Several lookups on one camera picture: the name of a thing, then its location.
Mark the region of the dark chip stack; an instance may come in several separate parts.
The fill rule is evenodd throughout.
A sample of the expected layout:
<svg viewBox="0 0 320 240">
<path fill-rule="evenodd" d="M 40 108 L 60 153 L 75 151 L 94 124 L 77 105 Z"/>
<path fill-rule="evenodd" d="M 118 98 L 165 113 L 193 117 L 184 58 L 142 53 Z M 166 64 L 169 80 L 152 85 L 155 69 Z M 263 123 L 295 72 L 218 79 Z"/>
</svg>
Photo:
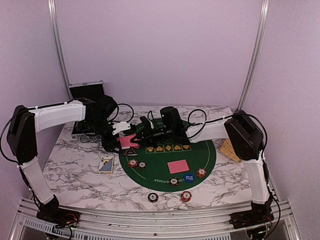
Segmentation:
<svg viewBox="0 0 320 240">
<path fill-rule="evenodd" d="M 147 196 L 147 199 L 148 199 L 149 202 L 155 203 L 155 202 L 158 201 L 159 196 L 158 196 L 156 193 L 151 192 L 151 193 Z"/>
<path fill-rule="evenodd" d="M 172 177 L 169 179 L 169 184 L 173 187 L 176 187 L 180 184 L 180 180 L 177 177 Z"/>
</svg>

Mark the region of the blue small blind button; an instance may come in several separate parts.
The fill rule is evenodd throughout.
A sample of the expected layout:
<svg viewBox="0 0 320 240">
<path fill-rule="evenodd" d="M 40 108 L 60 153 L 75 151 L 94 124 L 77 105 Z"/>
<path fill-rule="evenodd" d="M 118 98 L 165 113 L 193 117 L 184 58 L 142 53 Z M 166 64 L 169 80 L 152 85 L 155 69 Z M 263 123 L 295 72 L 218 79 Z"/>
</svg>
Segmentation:
<svg viewBox="0 0 320 240">
<path fill-rule="evenodd" d="M 195 175 L 192 173 L 187 173 L 183 176 L 183 179 L 186 183 L 193 183 L 195 181 Z"/>
</svg>

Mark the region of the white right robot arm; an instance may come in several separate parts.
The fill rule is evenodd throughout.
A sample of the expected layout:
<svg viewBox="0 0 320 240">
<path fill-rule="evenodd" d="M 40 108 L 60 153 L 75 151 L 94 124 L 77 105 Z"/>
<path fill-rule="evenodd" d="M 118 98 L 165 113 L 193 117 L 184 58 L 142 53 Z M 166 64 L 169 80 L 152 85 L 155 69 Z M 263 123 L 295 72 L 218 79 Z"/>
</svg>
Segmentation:
<svg viewBox="0 0 320 240">
<path fill-rule="evenodd" d="M 270 193 L 264 162 L 267 134 L 258 119 L 238 110 L 214 120 L 183 123 L 178 109 L 173 106 L 162 108 L 160 116 L 163 127 L 158 127 L 147 117 L 140 117 L 143 128 L 130 142 L 151 147 L 166 140 L 183 145 L 229 139 L 235 155 L 244 163 L 251 187 L 251 202 L 257 205 L 248 212 L 247 219 L 252 224 L 260 223 L 267 216 L 267 209 L 263 205 L 268 201 Z"/>
</svg>

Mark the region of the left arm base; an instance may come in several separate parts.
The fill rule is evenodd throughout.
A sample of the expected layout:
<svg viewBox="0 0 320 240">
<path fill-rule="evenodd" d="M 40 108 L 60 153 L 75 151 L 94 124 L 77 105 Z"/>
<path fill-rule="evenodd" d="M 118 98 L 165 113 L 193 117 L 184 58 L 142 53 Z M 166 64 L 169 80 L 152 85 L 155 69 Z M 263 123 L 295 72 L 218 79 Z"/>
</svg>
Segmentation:
<svg viewBox="0 0 320 240">
<path fill-rule="evenodd" d="M 78 211 L 58 208 L 56 211 L 38 211 L 36 217 L 40 220 L 56 224 L 58 226 L 76 226 L 79 222 Z"/>
</svg>

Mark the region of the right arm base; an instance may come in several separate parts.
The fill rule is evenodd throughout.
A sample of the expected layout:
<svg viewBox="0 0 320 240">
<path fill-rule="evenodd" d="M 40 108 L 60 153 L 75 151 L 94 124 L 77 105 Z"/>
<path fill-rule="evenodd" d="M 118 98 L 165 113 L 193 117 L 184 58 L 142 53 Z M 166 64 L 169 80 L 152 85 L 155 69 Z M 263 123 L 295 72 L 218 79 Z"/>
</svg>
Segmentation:
<svg viewBox="0 0 320 240">
<path fill-rule="evenodd" d="M 274 215 L 270 212 L 263 215 L 259 211 L 247 210 L 230 214 L 229 223 L 234 229 L 240 229 L 268 223 L 274 219 Z"/>
</svg>

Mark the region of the red backed card deck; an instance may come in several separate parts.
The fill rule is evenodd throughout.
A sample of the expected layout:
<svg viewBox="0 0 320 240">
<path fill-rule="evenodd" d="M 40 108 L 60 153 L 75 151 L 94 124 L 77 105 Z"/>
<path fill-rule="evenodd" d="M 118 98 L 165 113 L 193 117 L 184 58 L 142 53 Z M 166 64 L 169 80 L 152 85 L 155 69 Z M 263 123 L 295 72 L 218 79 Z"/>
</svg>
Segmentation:
<svg viewBox="0 0 320 240">
<path fill-rule="evenodd" d="M 131 135 L 117 138 L 117 140 L 120 143 L 120 147 L 121 147 L 122 150 L 129 149 L 132 146 L 131 138 L 132 138 Z"/>
</svg>

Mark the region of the dealt red card front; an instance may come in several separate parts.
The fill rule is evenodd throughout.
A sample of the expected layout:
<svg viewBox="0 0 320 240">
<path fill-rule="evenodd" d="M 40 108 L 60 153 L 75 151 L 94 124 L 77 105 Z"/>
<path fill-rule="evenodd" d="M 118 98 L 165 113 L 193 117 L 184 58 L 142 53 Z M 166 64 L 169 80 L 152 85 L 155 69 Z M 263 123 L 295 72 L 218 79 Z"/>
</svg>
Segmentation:
<svg viewBox="0 0 320 240">
<path fill-rule="evenodd" d="M 170 174 L 183 173 L 190 170 L 189 165 L 185 159 L 168 162 L 167 166 Z"/>
</svg>

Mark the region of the red chip stack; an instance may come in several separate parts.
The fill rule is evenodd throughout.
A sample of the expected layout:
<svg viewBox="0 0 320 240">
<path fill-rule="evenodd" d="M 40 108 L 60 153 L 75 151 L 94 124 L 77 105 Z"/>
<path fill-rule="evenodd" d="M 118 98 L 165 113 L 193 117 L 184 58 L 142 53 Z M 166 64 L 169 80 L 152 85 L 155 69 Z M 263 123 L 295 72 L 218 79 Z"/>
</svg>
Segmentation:
<svg viewBox="0 0 320 240">
<path fill-rule="evenodd" d="M 127 165 L 130 168 L 135 168 L 139 165 L 139 162 L 136 159 L 129 159 Z"/>
<path fill-rule="evenodd" d="M 192 198 L 192 194 L 189 191 L 183 191 L 180 195 L 180 199 L 183 202 L 189 202 Z"/>
<path fill-rule="evenodd" d="M 204 178 L 207 175 L 207 170 L 205 168 L 199 168 L 196 172 L 199 178 Z"/>
</svg>

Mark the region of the dealt red card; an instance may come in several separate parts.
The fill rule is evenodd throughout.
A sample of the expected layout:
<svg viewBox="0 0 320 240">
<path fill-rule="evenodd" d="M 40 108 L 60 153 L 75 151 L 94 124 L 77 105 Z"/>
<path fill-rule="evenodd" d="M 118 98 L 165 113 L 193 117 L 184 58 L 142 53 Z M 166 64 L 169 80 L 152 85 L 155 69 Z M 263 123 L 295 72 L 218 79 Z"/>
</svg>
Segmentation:
<svg viewBox="0 0 320 240">
<path fill-rule="evenodd" d="M 170 174 L 183 173 L 190 170 L 189 165 L 185 159 L 168 162 L 167 166 Z"/>
<path fill-rule="evenodd" d="M 131 148 L 134 148 L 134 149 L 138 149 L 140 147 L 140 145 L 138 143 L 135 143 L 135 142 L 131 142 L 130 143 L 130 147 Z"/>
</svg>

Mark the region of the dark hundred chip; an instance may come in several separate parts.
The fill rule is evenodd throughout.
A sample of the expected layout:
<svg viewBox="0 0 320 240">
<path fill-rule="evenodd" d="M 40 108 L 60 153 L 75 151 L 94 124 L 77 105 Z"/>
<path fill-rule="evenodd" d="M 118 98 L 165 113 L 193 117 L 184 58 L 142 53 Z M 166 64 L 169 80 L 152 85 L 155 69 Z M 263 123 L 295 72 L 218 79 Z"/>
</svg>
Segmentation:
<svg viewBox="0 0 320 240">
<path fill-rule="evenodd" d="M 144 162 L 144 161 L 141 161 L 139 164 L 138 164 L 138 167 L 140 169 L 145 169 L 147 167 L 147 164 Z"/>
</svg>

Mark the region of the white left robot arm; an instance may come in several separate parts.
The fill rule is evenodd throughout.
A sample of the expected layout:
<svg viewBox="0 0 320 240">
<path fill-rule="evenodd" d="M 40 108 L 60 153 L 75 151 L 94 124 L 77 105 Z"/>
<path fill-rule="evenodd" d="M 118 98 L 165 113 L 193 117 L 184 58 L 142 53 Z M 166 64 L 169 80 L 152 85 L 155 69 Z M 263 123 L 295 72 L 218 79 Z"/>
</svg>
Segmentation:
<svg viewBox="0 0 320 240">
<path fill-rule="evenodd" d="M 36 199 L 45 206 L 44 215 L 53 223 L 63 219 L 59 202 L 47 184 L 38 160 L 37 133 L 69 122 L 83 121 L 100 136 L 102 146 L 110 151 L 117 143 L 118 134 L 131 129 L 127 121 L 112 123 L 110 115 L 118 104 L 108 95 L 93 101 L 85 97 L 46 106 L 18 105 L 9 120 L 7 143 L 17 160 L 22 175 Z"/>
</svg>

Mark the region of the red chip stack front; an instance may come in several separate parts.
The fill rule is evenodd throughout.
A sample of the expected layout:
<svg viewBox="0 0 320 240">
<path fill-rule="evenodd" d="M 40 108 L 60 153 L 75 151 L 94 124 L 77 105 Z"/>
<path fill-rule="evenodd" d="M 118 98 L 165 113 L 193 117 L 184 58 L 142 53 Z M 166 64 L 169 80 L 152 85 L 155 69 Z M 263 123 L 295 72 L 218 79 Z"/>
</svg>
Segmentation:
<svg viewBox="0 0 320 240">
<path fill-rule="evenodd" d="M 183 202 L 189 202 L 192 198 L 192 194 L 189 191 L 183 191 L 180 195 L 180 199 Z"/>
</svg>

